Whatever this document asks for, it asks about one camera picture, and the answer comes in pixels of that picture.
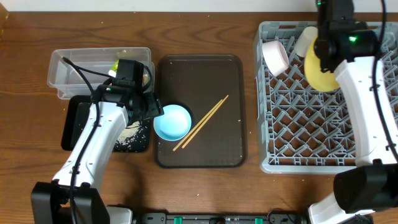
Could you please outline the white cup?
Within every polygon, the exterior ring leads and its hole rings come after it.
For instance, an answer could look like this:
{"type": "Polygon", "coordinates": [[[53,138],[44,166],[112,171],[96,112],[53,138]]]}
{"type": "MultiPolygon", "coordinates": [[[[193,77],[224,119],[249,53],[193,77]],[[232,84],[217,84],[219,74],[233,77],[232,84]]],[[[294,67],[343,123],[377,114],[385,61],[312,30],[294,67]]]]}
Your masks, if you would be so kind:
{"type": "Polygon", "coordinates": [[[302,31],[301,35],[299,36],[298,40],[296,41],[296,44],[294,45],[295,53],[299,57],[305,57],[310,44],[317,37],[317,35],[318,35],[317,27],[314,27],[314,26],[306,27],[302,31]]]}

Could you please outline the rice grains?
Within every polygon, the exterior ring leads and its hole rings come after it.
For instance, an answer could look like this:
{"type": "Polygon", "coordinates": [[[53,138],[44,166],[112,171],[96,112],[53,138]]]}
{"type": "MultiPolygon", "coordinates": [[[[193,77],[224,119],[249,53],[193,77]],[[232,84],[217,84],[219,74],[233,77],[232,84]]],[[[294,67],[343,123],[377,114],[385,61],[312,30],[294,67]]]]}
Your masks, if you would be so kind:
{"type": "Polygon", "coordinates": [[[144,125],[142,121],[136,121],[128,126],[119,135],[116,141],[117,148],[127,148],[132,149],[134,143],[140,138],[139,134],[144,130],[144,125]]]}

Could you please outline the blue bowl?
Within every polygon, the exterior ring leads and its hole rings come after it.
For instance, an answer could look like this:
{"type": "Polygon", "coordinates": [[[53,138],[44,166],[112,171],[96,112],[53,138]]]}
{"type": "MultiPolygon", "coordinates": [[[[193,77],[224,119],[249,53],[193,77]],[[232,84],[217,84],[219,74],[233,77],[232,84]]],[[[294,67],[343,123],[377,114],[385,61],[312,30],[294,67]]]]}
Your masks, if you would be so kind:
{"type": "Polygon", "coordinates": [[[180,105],[163,107],[164,114],[154,118],[154,131],[163,140],[177,141],[184,138],[192,127],[192,118],[180,105]]]}

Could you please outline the yellow plate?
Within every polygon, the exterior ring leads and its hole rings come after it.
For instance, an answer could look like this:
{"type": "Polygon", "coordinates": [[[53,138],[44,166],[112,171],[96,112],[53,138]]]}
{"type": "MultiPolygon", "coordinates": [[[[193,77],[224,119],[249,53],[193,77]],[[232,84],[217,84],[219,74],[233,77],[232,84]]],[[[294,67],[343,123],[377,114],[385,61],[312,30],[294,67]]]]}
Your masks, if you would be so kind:
{"type": "Polygon", "coordinates": [[[321,92],[335,91],[340,86],[331,72],[323,73],[320,67],[320,59],[314,51],[315,39],[312,40],[307,49],[304,60],[304,73],[308,84],[315,90],[321,92]]]}

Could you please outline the pink bowl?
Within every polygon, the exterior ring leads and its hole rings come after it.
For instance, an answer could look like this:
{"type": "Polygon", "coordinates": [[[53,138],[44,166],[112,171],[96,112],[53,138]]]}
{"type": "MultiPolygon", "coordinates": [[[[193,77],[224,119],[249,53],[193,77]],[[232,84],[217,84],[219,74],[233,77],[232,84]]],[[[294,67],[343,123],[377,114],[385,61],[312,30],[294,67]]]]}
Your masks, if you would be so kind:
{"type": "Polygon", "coordinates": [[[278,40],[263,43],[262,54],[273,76],[277,77],[288,69],[289,58],[287,52],[278,40]]]}

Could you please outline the green snack wrapper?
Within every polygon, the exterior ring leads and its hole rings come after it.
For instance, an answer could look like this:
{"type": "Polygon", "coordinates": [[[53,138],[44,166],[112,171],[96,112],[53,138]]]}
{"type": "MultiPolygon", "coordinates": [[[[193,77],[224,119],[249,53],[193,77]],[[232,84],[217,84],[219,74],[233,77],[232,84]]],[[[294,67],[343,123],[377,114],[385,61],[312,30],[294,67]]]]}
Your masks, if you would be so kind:
{"type": "Polygon", "coordinates": [[[116,77],[117,74],[117,70],[118,70],[118,64],[119,64],[119,60],[117,60],[109,69],[108,71],[108,75],[112,76],[112,77],[116,77]]]}

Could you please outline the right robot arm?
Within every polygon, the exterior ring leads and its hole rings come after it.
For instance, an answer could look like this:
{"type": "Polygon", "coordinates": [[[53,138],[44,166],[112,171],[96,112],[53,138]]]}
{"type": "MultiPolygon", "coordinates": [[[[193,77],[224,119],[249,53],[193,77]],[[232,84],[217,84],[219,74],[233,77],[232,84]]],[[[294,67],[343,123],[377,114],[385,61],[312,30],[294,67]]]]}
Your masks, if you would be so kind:
{"type": "Polygon", "coordinates": [[[340,89],[354,133],[354,169],[335,175],[333,191],[307,210],[308,223],[366,223],[397,206],[397,125],[384,84],[381,46],[354,19],[352,1],[317,1],[318,35],[305,56],[305,76],[318,91],[340,89]]]}

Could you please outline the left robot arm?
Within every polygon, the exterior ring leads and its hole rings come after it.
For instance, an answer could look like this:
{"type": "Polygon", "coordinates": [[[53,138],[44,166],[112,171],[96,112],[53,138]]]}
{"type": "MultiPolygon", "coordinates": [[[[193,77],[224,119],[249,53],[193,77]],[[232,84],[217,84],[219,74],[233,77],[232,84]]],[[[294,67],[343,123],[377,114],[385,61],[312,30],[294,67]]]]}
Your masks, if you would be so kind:
{"type": "Polygon", "coordinates": [[[51,182],[31,193],[35,223],[135,223],[132,209],[106,206],[100,196],[104,171],[120,134],[136,121],[162,115],[152,91],[102,84],[91,94],[90,113],[72,153],[51,182]]]}

